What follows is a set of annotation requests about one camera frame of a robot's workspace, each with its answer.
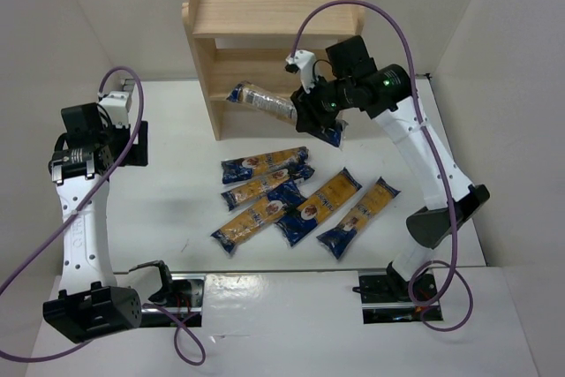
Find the front left spaghetti bag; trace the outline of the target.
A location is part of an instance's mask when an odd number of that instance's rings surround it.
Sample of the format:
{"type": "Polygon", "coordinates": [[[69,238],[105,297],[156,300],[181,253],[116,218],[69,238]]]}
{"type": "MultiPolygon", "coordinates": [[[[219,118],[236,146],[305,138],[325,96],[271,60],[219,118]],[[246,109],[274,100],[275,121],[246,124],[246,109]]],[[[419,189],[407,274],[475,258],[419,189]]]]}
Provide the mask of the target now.
{"type": "Polygon", "coordinates": [[[231,255],[239,245],[284,217],[305,200],[306,197],[294,181],[286,181],[258,199],[219,230],[214,231],[211,237],[227,254],[231,255]]]}

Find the clear back spaghetti bag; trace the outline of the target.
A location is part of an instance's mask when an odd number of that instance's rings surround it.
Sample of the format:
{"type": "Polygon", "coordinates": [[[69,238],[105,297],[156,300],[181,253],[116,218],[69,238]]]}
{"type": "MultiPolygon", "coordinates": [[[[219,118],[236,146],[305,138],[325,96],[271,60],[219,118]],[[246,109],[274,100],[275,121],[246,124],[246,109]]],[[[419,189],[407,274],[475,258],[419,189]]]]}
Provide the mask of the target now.
{"type": "MultiPolygon", "coordinates": [[[[292,125],[299,132],[298,112],[290,98],[271,94],[266,89],[249,81],[241,81],[232,88],[226,100],[263,112],[279,121],[292,125]]],[[[339,147],[342,144],[345,126],[346,123],[338,119],[329,128],[306,130],[305,133],[333,147],[339,147]]]]}

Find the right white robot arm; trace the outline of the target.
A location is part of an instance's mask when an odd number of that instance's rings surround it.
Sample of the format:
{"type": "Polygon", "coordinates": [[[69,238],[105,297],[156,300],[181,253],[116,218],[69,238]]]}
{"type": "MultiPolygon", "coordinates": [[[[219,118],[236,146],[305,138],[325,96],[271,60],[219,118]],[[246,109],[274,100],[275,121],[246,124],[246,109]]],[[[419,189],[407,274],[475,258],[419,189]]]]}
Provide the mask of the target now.
{"type": "Polygon", "coordinates": [[[334,75],[318,72],[317,57],[298,50],[286,58],[287,72],[300,77],[291,101],[298,114],[296,129],[311,135],[335,126],[346,109],[365,112],[390,138],[418,180],[425,205],[410,215],[409,244],[389,264],[391,282],[404,288],[433,251],[453,230],[465,225],[489,200],[484,185],[475,185],[443,146],[412,93],[409,74],[398,64],[378,68],[359,35],[326,49],[334,75]]]}

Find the far right spaghetti bag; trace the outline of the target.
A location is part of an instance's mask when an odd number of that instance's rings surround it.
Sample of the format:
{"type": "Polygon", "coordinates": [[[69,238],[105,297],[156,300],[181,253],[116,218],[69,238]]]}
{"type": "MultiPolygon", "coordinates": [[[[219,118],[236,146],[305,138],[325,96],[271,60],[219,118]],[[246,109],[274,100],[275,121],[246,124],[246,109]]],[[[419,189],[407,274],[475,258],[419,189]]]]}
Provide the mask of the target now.
{"type": "Polygon", "coordinates": [[[336,260],[340,260],[353,239],[400,193],[380,177],[343,219],[334,228],[320,234],[317,240],[336,260]]]}

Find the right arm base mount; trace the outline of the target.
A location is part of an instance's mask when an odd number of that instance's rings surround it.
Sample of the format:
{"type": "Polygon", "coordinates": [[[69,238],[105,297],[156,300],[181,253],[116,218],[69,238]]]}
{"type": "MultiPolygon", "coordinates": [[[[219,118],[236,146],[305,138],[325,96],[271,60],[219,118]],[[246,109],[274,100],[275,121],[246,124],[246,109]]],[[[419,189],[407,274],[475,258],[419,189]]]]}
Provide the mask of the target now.
{"type": "MultiPolygon", "coordinates": [[[[406,289],[393,289],[385,270],[361,271],[358,283],[352,288],[360,296],[364,324],[407,323],[421,321],[421,313],[429,312],[429,321],[443,321],[441,306],[438,303],[420,308],[411,302],[406,289]]],[[[418,301],[425,301],[436,295],[436,281],[433,274],[425,272],[415,283],[418,301]]]]}

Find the middle spaghetti bag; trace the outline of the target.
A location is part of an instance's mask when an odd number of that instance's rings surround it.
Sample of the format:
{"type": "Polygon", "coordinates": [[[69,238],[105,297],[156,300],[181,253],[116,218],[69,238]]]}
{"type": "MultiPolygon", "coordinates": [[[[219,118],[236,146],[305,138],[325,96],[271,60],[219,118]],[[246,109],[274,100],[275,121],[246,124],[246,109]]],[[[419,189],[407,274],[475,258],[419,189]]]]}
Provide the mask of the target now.
{"type": "Polygon", "coordinates": [[[353,197],[362,185],[343,168],[299,206],[280,218],[276,225],[290,247],[324,223],[353,197]]]}

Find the wooden three-tier shelf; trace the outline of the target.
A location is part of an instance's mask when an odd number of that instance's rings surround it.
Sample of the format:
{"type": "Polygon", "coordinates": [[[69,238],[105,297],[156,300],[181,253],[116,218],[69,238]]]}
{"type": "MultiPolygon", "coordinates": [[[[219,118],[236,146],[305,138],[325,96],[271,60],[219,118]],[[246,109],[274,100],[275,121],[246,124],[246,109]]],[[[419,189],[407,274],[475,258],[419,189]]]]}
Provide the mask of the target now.
{"type": "Polygon", "coordinates": [[[215,139],[226,96],[249,79],[288,97],[299,78],[284,70],[307,15],[333,0],[184,0],[182,20],[215,139]]]}

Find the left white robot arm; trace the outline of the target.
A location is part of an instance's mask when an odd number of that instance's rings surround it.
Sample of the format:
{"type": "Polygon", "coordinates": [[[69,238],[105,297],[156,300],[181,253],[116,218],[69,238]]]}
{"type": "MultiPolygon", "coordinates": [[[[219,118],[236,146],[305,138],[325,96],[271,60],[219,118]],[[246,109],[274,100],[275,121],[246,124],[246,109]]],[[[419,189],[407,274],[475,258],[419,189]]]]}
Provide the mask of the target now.
{"type": "Polygon", "coordinates": [[[128,101],[100,100],[62,109],[65,132],[56,142],[49,173],[63,219],[64,264],[58,295],[42,307],[44,320],[73,343],[138,328],[142,306],[162,300],[172,277],[161,260],[129,270],[119,285],[109,255],[107,204],[110,167],[148,163],[147,122],[130,145],[128,101]]]}

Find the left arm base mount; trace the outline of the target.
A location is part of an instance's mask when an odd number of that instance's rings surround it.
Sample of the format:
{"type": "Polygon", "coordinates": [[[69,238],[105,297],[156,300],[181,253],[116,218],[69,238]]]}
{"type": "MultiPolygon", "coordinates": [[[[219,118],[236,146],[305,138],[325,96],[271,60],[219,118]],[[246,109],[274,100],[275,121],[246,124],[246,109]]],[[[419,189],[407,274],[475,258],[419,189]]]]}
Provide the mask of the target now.
{"type": "Polygon", "coordinates": [[[119,287],[136,290],[138,299],[128,303],[140,328],[174,328],[177,324],[164,309],[189,328],[202,322],[204,275],[176,274],[162,279],[157,268],[143,268],[116,275],[119,287]]]}

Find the top spaghetti bag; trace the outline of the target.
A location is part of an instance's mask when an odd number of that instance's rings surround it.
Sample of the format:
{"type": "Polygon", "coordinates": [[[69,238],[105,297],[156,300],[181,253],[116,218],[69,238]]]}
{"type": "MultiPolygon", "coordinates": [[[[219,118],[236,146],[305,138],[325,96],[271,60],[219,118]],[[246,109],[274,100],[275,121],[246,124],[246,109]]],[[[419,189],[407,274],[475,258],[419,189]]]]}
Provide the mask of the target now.
{"type": "Polygon", "coordinates": [[[308,157],[309,149],[307,147],[294,147],[222,161],[222,183],[229,185],[261,177],[287,166],[304,163],[308,157]]]}

